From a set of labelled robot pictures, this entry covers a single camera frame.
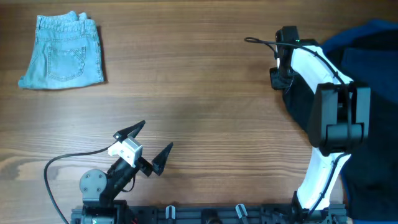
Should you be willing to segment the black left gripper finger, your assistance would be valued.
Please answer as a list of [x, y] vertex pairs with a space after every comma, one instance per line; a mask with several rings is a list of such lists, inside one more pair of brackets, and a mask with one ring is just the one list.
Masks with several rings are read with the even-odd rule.
[[160, 176], [163, 173], [168, 156], [173, 146], [174, 144], [171, 142], [152, 160], [152, 171], [156, 175]]
[[135, 138], [139, 134], [141, 129], [144, 127], [145, 123], [146, 121], [142, 120], [133, 126], [119, 130], [113, 135], [113, 137], [115, 138], [115, 140], [119, 142], [123, 142], [125, 139], [127, 139], [130, 136]]

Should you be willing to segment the black shorts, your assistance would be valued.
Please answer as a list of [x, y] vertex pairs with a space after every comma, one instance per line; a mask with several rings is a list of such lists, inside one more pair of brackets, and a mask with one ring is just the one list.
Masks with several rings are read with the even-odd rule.
[[282, 94], [288, 113], [306, 133], [314, 96], [312, 89], [299, 75], [293, 77], [291, 84], [283, 90]]

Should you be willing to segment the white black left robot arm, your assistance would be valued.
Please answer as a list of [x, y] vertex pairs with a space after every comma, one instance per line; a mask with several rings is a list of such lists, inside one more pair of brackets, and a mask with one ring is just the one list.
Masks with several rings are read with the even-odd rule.
[[124, 191], [125, 186], [135, 179], [138, 172], [142, 172], [146, 176], [163, 173], [174, 144], [172, 142], [168, 144], [151, 162], [148, 162], [142, 156], [144, 146], [136, 140], [136, 136], [145, 123], [142, 120], [113, 135], [116, 142], [110, 145], [106, 151], [110, 156], [118, 156], [118, 159], [107, 172], [92, 169], [83, 174], [80, 179], [80, 191], [83, 194], [84, 205], [111, 207], [116, 196]]

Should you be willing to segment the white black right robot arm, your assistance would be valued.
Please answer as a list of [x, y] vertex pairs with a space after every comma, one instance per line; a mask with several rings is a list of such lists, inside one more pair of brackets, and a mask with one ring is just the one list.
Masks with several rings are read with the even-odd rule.
[[342, 74], [316, 45], [274, 45], [273, 89], [294, 96], [303, 107], [307, 99], [295, 85], [301, 80], [304, 92], [312, 98], [306, 125], [312, 155], [305, 178], [294, 192], [289, 217], [293, 222], [322, 221], [330, 212], [331, 191], [341, 169], [368, 138], [370, 89]]

